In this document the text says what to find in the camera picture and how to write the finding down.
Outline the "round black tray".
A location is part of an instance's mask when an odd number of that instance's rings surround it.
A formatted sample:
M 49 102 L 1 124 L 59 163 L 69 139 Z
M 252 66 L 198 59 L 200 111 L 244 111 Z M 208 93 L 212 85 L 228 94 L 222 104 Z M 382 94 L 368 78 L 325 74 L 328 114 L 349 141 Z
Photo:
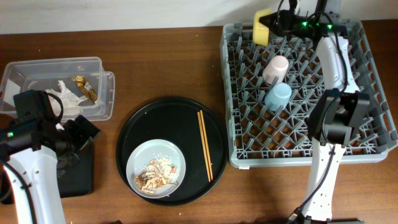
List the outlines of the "round black tray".
M 208 181 L 197 113 L 203 112 L 213 170 Z M 175 144 L 185 158 L 186 175 L 181 186 L 168 197 L 149 199 L 150 203 L 177 206 L 190 203 L 209 192 L 218 182 L 228 161 L 228 142 L 224 125 L 205 105 L 182 97 L 163 98 L 144 106 L 124 124 L 116 145 L 116 164 L 127 181 L 129 156 L 142 143 L 163 139 Z

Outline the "pink cup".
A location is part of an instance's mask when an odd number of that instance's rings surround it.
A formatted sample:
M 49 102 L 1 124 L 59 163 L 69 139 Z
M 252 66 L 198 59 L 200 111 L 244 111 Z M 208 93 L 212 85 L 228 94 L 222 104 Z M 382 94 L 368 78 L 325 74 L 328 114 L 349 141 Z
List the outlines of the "pink cup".
M 277 78 L 277 83 L 281 83 L 287 73 L 289 61 L 286 57 L 276 55 L 265 67 L 262 76 L 266 83 L 272 84 L 274 79 Z

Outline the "blue cup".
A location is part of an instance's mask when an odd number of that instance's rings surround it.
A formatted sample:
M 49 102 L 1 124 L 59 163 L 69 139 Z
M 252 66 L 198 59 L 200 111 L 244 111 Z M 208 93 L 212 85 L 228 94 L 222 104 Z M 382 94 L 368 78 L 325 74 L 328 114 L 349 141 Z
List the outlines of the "blue cup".
M 292 94 L 291 87 L 286 83 L 278 83 L 268 92 L 264 98 L 264 104 L 271 111 L 285 108 Z

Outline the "food scraps on plate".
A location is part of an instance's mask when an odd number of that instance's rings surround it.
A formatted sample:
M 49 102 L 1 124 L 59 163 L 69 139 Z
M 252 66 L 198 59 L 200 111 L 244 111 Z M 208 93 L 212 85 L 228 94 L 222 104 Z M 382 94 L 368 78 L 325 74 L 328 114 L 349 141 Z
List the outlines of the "food scraps on plate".
M 178 169 L 171 159 L 161 157 L 151 160 L 146 168 L 134 177 L 138 189 L 146 194 L 154 195 L 156 190 L 169 185 L 177 185 Z

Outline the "gold foil wrapper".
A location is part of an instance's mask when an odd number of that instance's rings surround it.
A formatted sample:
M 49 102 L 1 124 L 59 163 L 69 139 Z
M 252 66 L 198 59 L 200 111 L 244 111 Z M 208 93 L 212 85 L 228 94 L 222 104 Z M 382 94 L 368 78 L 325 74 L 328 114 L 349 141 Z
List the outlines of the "gold foil wrapper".
M 97 93 L 94 91 L 94 88 L 87 81 L 87 79 L 83 76 L 77 75 L 72 78 L 72 80 L 76 83 L 77 87 L 80 91 L 93 103 L 96 103 L 98 99 Z

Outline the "black rectangular bin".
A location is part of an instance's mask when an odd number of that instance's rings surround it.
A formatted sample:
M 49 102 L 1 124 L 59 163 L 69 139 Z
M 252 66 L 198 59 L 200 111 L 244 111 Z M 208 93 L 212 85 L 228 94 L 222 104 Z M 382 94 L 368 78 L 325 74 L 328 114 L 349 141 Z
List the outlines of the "black rectangular bin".
M 61 198 L 88 195 L 94 186 L 94 144 L 72 154 L 69 163 L 57 171 L 57 183 Z

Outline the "white napkin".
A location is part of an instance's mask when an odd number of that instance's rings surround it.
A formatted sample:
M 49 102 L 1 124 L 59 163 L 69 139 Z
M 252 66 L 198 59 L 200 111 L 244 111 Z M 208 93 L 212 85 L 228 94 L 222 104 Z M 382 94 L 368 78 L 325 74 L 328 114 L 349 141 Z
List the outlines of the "white napkin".
M 78 97 L 76 94 L 72 93 L 61 80 L 58 81 L 58 87 L 60 91 L 55 91 L 54 89 L 46 89 L 46 93 L 51 93 L 58 98 L 60 98 L 63 105 L 63 115 L 64 116 L 74 116 L 80 112 L 79 104 L 86 101 L 86 96 Z

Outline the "clear plastic bin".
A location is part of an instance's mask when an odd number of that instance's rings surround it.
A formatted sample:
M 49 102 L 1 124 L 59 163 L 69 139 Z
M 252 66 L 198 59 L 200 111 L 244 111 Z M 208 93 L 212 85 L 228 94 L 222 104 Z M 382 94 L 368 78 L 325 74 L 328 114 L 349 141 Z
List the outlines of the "clear plastic bin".
M 113 113 L 115 81 L 106 72 L 98 57 L 56 58 L 11 62 L 1 72 L 1 113 L 17 117 L 13 96 L 27 90 L 50 90 L 61 93 L 70 90 L 81 102 L 75 106 L 63 104 L 66 122 L 82 115 L 89 121 L 106 121 Z M 95 102 L 85 98 L 73 78 L 82 76 L 98 96 Z

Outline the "wooden chopstick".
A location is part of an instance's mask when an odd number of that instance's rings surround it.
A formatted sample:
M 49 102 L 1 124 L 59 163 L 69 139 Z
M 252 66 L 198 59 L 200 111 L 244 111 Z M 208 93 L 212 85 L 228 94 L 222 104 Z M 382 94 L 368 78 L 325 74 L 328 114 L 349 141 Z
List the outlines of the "wooden chopstick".
M 202 123 L 201 123 L 201 116 L 200 116 L 200 112 L 197 112 L 197 117 L 198 117 L 198 124 L 199 124 L 199 128 L 200 128 L 200 136 L 201 136 L 201 144 L 202 144 L 202 148 L 203 148 L 203 157 L 205 160 L 205 167 L 206 167 L 206 173 L 208 176 L 208 182 L 211 182 L 211 176 L 210 176 L 210 169 L 208 167 L 208 159 L 207 159 L 207 153 L 206 153 L 206 147 L 205 147 L 205 140 L 204 140 L 204 134 L 203 134 L 203 128 L 202 128 Z
M 208 138 L 207 138 L 207 134 L 206 134 L 205 120 L 204 120 L 204 115 L 203 115 L 202 110 L 200 110 L 200 116 L 201 116 L 201 123 L 202 123 L 202 128 L 203 128 L 205 147 L 206 147 L 206 153 L 207 153 L 207 159 L 208 159 L 208 167 L 210 169 L 210 176 L 211 176 L 211 182 L 212 182 L 213 181 L 213 169 L 212 169 L 212 163 L 211 163 L 210 150 L 209 150 L 209 146 L 208 146 Z

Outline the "grey plate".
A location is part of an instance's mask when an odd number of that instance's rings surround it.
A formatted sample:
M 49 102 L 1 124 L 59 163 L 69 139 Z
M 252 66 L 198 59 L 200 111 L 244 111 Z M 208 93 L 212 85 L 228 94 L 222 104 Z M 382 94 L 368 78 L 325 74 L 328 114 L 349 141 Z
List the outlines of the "grey plate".
M 154 195 L 146 194 L 138 189 L 134 182 L 134 177 L 139 175 L 151 160 L 161 157 L 171 159 L 172 164 L 177 167 L 177 172 L 179 174 L 177 185 L 169 185 L 156 190 Z M 133 192 L 144 198 L 158 199 L 169 197 L 181 186 L 186 174 L 186 169 L 185 158 L 181 150 L 175 144 L 163 139 L 154 139 L 142 143 L 133 150 L 127 161 L 126 177 Z

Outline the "grey dishwasher rack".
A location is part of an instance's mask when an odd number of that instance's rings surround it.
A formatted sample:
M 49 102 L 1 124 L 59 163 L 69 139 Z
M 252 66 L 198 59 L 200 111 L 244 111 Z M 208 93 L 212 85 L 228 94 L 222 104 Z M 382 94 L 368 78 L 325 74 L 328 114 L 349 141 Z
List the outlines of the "grey dishwasher rack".
M 324 98 L 324 78 L 311 40 L 272 36 L 269 45 L 252 41 L 251 24 L 223 27 L 220 55 L 226 101 L 229 162 L 233 167 L 307 166 L 312 140 L 342 139 L 344 164 L 385 159 L 397 147 L 397 130 L 382 89 L 364 26 L 347 20 L 348 57 L 360 92 L 369 97 L 362 123 L 352 134 L 333 131 L 351 124 L 360 99 L 342 103 Z M 284 82 L 292 94 L 287 106 L 272 111 L 264 102 L 275 83 L 262 73 L 275 56 L 289 61 Z

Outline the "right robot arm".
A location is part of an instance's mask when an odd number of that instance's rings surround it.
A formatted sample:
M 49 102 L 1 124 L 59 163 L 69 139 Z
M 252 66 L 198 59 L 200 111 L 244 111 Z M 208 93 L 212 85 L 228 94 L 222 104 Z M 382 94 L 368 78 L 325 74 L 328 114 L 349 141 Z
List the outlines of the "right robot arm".
M 325 91 L 307 119 L 307 136 L 313 155 L 304 201 L 288 217 L 288 223 L 331 223 L 331 203 L 343 154 L 370 105 L 369 95 L 360 92 L 348 58 L 348 29 L 327 1 L 318 1 L 309 16 L 296 13 L 297 1 L 289 9 L 257 11 L 252 39 L 268 45 L 270 32 L 287 38 L 310 39 L 322 67 Z

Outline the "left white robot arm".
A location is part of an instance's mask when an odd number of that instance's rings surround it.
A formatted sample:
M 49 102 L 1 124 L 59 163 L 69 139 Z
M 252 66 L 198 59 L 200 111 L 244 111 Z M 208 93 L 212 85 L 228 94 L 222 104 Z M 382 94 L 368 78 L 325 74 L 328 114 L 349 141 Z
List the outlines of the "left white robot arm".
M 62 124 L 51 98 L 61 101 L 40 90 L 15 95 L 17 118 L 1 130 L 1 164 L 19 223 L 65 223 L 57 179 L 101 132 L 82 115 Z

